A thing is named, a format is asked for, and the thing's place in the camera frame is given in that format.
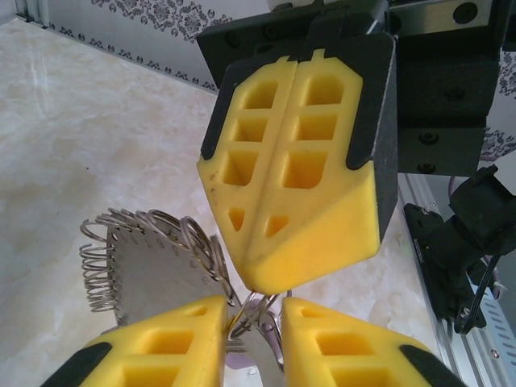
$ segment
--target yellow silicone pad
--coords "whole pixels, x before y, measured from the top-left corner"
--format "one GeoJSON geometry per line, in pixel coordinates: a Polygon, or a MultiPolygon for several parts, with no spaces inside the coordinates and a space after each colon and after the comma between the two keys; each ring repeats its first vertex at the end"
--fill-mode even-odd
{"type": "Polygon", "coordinates": [[[410,337],[299,298],[283,301],[288,387],[429,387],[400,352],[410,337]]]}
{"type": "Polygon", "coordinates": [[[234,92],[198,171],[248,289],[285,292],[380,247],[372,161],[346,167],[362,78],[337,58],[267,64],[234,92]]]}
{"type": "Polygon", "coordinates": [[[203,298],[101,335],[113,348],[81,387],[223,385],[227,323],[224,296],[203,298]]]}

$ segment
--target screw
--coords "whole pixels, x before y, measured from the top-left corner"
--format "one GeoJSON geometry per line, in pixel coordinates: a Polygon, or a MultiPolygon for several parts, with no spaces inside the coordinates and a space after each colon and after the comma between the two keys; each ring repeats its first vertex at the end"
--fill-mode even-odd
{"type": "Polygon", "coordinates": [[[469,316],[470,312],[471,312],[471,310],[469,310],[468,308],[464,308],[464,309],[462,309],[462,312],[460,312],[460,317],[466,318],[469,316]]]}

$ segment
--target marble floor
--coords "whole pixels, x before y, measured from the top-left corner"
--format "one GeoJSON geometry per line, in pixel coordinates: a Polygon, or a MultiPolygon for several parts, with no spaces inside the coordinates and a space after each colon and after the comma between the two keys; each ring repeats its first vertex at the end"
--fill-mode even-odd
{"type": "MultiPolygon", "coordinates": [[[[157,208],[216,232],[195,168],[215,96],[18,20],[0,26],[0,69],[0,380],[40,385],[114,325],[85,299],[83,219],[157,208]]],[[[399,210],[376,257],[294,295],[436,351],[399,210]]],[[[227,368],[225,385],[260,382],[227,368]]]]}

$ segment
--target black cable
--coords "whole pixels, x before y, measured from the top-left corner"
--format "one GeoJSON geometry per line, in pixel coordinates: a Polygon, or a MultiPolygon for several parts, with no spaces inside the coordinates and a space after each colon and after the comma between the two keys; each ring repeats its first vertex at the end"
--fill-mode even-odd
{"type": "Polygon", "coordinates": [[[460,335],[466,335],[473,328],[473,324],[476,319],[476,315],[478,314],[478,310],[481,307],[481,301],[484,297],[485,288],[487,287],[491,276],[493,275],[494,269],[497,267],[498,261],[501,258],[501,254],[494,254],[489,262],[487,269],[482,276],[481,282],[476,289],[475,298],[473,299],[473,303],[471,308],[469,308],[469,312],[467,312],[466,307],[462,307],[459,310],[459,315],[457,316],[454,323],[454,331],[460,335]]]}

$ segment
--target bolt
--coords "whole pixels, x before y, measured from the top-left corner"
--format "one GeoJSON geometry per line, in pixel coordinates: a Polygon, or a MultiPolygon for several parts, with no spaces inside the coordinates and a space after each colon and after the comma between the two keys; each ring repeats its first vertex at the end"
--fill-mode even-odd
{"type": "Polygon", "coordinates": [[[470,312],[471,312],[471,310],[469,310],[468,308],[464,308],[464,309],[462,309],[462,312],[460,312],[460,317],[466,318],[469,316],[470,312]]]}

